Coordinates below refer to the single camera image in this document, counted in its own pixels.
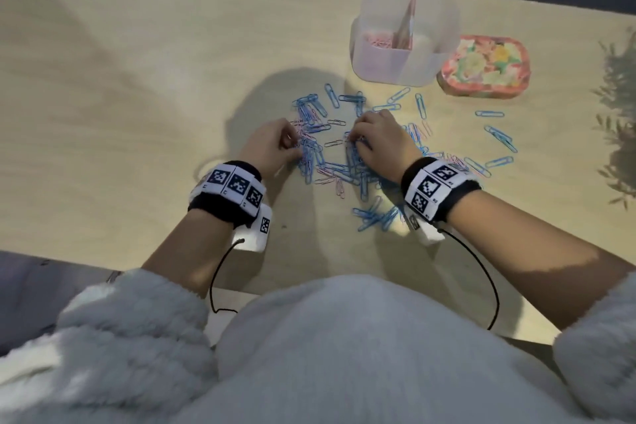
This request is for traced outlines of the person's right hand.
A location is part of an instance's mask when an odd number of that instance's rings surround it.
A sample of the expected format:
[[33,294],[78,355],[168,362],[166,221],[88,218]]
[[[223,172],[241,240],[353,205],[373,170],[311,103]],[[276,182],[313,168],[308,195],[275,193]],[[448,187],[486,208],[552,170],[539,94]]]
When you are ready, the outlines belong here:
[[422,157],[422,153],[390,111],[365,113],[379,114],[379,149],[357,153],[368,168],[381,177],[400,184],[404,173]]

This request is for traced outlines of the person's left hand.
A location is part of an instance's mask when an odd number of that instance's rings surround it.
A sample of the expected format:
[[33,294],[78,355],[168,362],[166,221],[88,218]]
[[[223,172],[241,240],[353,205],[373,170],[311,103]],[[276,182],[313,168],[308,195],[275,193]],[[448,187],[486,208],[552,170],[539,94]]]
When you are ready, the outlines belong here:
[[271,179],[287,165],[279,156],[279,122],[289,121],[280,118],[260,126],[247,139],[236,158],[258,170],[264,180]]

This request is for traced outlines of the person's right forearm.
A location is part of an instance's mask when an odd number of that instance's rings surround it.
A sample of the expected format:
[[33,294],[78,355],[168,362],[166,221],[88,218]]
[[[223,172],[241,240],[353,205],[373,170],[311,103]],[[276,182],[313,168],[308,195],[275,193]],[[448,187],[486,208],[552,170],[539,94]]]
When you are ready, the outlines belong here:
[[455,203],[447,223],[560,331],[636,266],[484,190]]

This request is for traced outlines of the person's left forearm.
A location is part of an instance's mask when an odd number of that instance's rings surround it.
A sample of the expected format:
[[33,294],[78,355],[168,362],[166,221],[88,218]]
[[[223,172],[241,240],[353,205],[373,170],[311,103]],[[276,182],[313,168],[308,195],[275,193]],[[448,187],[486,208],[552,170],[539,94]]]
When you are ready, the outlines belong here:
[[204,298],[233,231],[230,222],[190,210],[141,267]]

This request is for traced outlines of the pile of blue pink paper clips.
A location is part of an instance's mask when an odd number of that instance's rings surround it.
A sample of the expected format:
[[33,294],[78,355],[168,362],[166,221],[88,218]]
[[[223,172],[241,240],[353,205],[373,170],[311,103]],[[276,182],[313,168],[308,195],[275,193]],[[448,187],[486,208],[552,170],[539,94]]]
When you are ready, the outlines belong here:
[[[445,152],[431,152],[429,147],[425,145],[426,139],[432,135],[432,132],[426,119],[424,98],[418,92],[414,94],[414,98],[420,121],[410,122],[402,128],[409,134],[423,156],[454,163],[463,170],[469,171],[475,179],[477,176],[490,178],[492,176],[491,169],[514,162],[512,155],[479,163],[470,157],[459,158]],[[347,121],[329,115],[318,94],[307,94],[293,100],[291,104],[296,112],[296,118],[292,120],[292,123],[298,128],[303,147],[303,158],[298,163],[298,168],[306,184],[334,182],[337,194],[344,197],[344,183],[346,182],[358,187],[363,203],[369,199],[371,184],[375,184],[377,189],[382,189],[384,192],[396,191],[399,196],[402,195],[398,184],[387,181],[363,163],[356,147],[348,140],[348,131],[344,131],[341,138],[331,141],[316,138],[316,134],[348,127]],[[378,196],[368,209],[353,209],[354,215],[363,220],[358,231],[364,231],[375,224],[382,224],[383,230],[387,231],[393,219],[398,213],[402,214],[402,207],[406,205],[403,199],[401,203],[395,203],[389,211],[379,213],[378,207],[381,202],[382,198]]]

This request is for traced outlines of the translucent plastic container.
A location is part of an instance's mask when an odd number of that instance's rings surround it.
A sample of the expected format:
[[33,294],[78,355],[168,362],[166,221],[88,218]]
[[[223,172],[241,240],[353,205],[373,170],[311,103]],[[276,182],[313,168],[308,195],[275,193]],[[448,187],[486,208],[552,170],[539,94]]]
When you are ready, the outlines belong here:
[[[372,47],[367,32],[394,33],[396,48]],[[422,87],[433,82],[459,40],[454,0],[362,0],[350,30],[350,60],[367,82]]]

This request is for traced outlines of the black marker wristband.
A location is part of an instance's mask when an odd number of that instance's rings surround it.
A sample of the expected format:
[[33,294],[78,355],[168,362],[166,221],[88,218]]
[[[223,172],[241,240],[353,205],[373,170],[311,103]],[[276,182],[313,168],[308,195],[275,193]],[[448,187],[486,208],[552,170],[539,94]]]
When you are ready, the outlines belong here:
[[409,165],[400,187],[409,209],[429,224],[446,222],[461,199],[482,189],[469,171],[429,156]]
[[191,191],[187,211],[201,210],[233,224],[250,227],[266,194],[259,170],[245,161],[220,163]]

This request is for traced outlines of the pink paper clips heap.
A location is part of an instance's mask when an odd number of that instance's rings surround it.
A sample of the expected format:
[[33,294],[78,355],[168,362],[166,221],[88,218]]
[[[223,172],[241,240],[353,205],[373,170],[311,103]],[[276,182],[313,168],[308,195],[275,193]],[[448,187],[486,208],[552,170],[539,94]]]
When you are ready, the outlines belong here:
[[372,47],[379,49],[395,49],[394,33],[380,33],[380,32],[367,32],[364,34],[364,39]]

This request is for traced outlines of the fluffy white garment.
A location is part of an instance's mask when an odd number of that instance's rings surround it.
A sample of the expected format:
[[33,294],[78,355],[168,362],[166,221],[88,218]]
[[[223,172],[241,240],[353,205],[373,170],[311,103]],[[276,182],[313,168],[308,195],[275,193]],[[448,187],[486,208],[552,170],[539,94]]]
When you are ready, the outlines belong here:
[[194,293],[88,287],[0,358],[0,424],[636,424],[636,275],[553,345],[562,378],[424,295],[338,276],[251,301],[212,349]]

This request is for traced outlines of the green plant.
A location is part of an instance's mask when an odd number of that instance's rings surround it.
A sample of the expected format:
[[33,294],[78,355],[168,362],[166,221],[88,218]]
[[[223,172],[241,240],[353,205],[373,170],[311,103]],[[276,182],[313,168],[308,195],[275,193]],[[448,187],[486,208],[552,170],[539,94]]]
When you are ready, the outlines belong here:
[[636,211],[636,26],[626,28],[624,42],[599,42],[602,83],[592,93],[609,110],[597,114],[595,129],[614,150],[597,174],[616,195],[608,204]]

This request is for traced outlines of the grey seat cushion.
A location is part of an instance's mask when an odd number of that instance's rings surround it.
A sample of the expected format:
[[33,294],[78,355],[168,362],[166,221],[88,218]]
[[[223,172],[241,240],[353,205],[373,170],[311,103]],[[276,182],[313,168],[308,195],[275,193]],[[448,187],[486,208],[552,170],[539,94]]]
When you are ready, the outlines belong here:
[[60,312],[86,287],[120,271],[0,250],[0,357],[54,331]]

